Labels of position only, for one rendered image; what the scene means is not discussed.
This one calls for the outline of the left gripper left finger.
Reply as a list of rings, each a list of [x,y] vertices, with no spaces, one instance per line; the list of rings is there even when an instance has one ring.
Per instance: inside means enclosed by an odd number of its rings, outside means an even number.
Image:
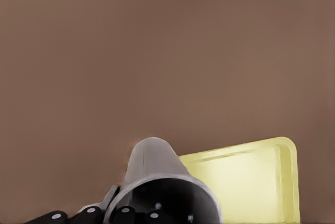
[[[108,206],[118,193],[119,186],[114,185],[102,201],[82,207],[72,217],[63,211],[55,210],[29,220],[26,224],[102,224]]]

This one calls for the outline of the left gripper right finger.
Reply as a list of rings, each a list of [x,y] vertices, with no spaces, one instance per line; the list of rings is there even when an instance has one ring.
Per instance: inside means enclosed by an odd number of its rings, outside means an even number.
[[[164,224],[164,218],[157,211],[136,212],[133,207],[125,206],[115,211],[111,224]]]

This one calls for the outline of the white IKEA cup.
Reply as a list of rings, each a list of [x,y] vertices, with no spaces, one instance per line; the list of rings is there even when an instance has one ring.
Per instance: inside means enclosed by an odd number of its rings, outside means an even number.
[[[103,224],[111,224],[118,208],[157,211],[164,224],[223,224],[220,203],[207,185],[190,174],[173,148],[151,137],[132,150],[119,193],[107,208]]]

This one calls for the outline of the pale yellow tray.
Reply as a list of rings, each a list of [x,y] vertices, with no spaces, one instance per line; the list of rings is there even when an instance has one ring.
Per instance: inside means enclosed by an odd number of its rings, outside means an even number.
[[[287,137],[181,155],[221,205],[226,224],[300,223],[297,150]]]

